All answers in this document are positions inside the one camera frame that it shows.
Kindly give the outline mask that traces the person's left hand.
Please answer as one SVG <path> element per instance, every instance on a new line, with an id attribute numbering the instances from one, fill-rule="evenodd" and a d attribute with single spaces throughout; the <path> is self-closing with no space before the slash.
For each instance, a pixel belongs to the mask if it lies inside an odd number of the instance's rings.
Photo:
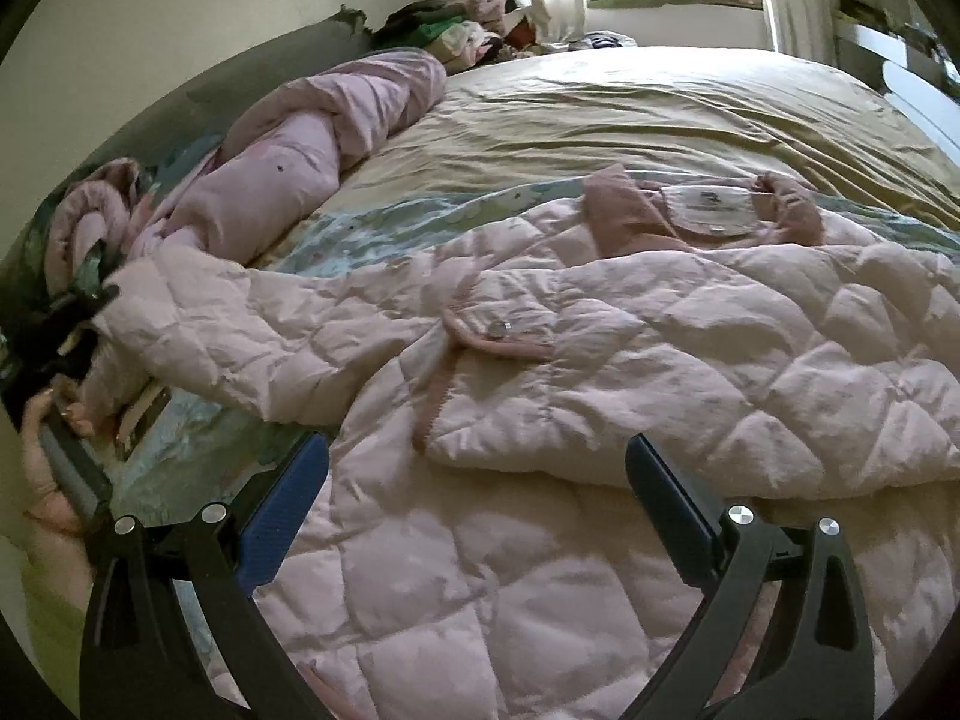
<path id="1" fill-rule="evenodd" d="M 80 539 L 85 534 L 85 525 L 53 476 L 52 465 L 41 444 L 41 427 L 52 411 L 53 395 L 55 390 L 47 387 L 31 397 L 21 418 L 21 470 L 31 491 L 31 502 L 23 515 L 44 532 Z"/>

